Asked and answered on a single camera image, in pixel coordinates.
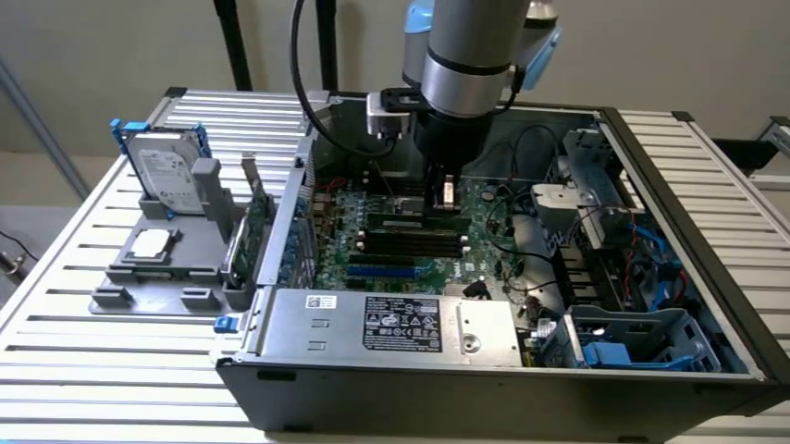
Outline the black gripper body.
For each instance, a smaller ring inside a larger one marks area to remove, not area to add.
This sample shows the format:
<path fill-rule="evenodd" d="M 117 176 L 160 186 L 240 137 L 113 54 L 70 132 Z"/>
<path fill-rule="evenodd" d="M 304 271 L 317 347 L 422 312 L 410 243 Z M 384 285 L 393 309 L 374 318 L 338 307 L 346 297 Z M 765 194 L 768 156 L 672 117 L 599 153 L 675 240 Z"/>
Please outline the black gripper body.
<path fill-rule="evenodd" d="M 459 174 L 480 155 L 491 126 L 491 113 L 460 118 L 437 111 L 417 112 L 413 142 L 422 156 L 425 178 Z"/>

